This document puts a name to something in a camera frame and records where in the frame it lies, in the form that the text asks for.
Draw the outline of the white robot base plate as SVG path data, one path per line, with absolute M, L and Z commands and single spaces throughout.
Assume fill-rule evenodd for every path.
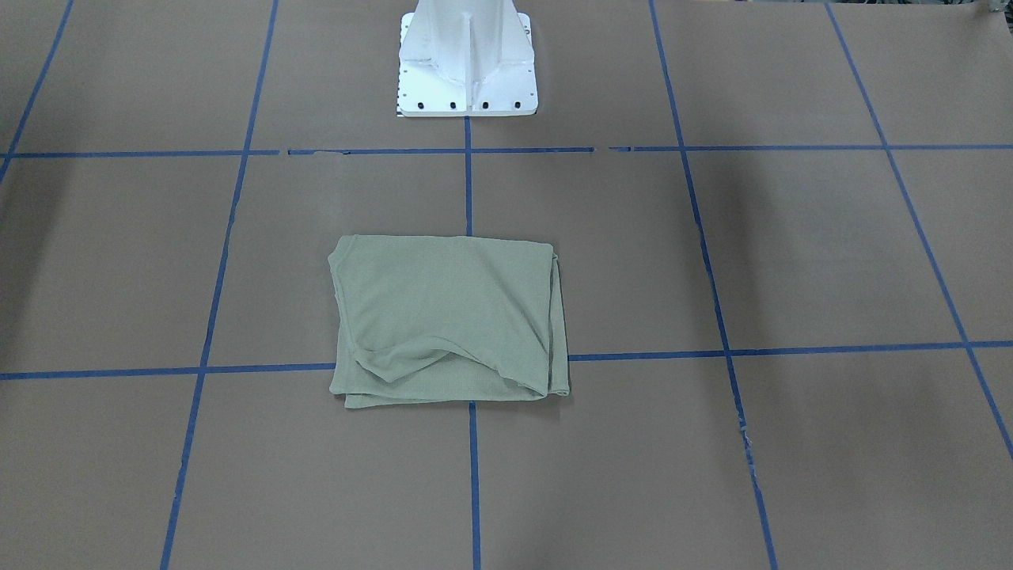
M 510 118 L 539 108 L 529 15 L 513 1 L 419 1 L 400 18 L 396 113 Z

